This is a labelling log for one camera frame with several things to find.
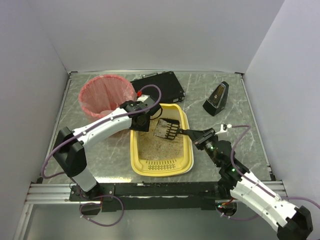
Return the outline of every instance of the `metronome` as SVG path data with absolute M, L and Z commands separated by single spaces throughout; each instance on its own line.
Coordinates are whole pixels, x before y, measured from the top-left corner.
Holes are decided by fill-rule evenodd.
M 220 113 L 226 106 L 229 92 L 229 84 L 223 81 L 207 98 L 202 107 L 212 116 Z

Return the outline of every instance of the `pink trash can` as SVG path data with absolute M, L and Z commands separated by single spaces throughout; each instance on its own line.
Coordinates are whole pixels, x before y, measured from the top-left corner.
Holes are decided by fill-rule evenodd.
M 132 84 L 122 76 L 100 75 L 89 80 L 80 90 L 79 103 L 89 121 L 101 119 L 125 101 L 135 101 Z

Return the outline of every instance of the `white backdrop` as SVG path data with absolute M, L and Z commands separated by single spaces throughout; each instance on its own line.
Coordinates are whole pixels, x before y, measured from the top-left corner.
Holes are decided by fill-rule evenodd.
M 246 72 L 283 0 L 28 0 L 68 71 Z
M 320 1 L 286 0 L 245 77 L 262 140 L 289 196 L 320 203 Z M 311 210 L 320 238 L 320 211 Z
M 28 3 L 1 0 L 1 240 L 13 238 L 30 182 L 40 174 L 67 77 Z

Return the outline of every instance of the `marble surface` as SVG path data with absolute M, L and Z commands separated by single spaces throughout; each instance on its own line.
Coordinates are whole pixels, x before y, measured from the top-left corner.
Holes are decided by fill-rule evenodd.
M 140 78 L 141 74 L 144 73 L 117 74 L 132 81 Z M 251 125 L 252 129 L 238 144 L 235 156 L 252 170 L 260 180 L 270 181 L 266 158 L 241 76 L 233 73 L 201 72 L 175 72 L 175 74 L 186 92 L 184 101 L 180 102 L 179 105 L 187 115 L 190 128 L 194 130 L 214 128 L 218 131 L 221 123 Z M 69 89 L 57 127 L 58 130 L 65 126 L 72 130 L 89 123 L 79 105 L 78 94 L 81 87 L 97 75 L 94 73 L 74 73 L 71 75 Z M 202 104 L 222 81 L 226 81 L 230 86 L 228 99 L 225 109 L 213 117 L 202 108 Z M 228 133 L 220 135 L 219 139 L 233 143 L 243 130 L 240 128 L 230 129 Z M 170 177 L 138 175 L 133 171 L 130 164 L 130 131 L 125 130 L 95 145 L 86 153 L 86 157 L 89 170 L 101 183 L 218 181 L 220 179 L 219 168 L 215 167 L 207 154 L 195 147 L 193 147 L 193 154 L 194 165 L 187 173 Z M 51 159 L 46 168 L 46 174 L 51 175 L 61 170 L 58 163 Z M 43 181 L 43 183 L 50 184 L 70 182 L 66 175 L 59 175 Z

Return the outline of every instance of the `litter scoop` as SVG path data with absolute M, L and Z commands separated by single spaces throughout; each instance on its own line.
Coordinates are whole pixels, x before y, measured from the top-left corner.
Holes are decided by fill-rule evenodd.
M 178 134 L 186 134 L 183 129 L 180 129 L 178 120 L 160 118 L 153 135 L 163 139 L 174 140 Z

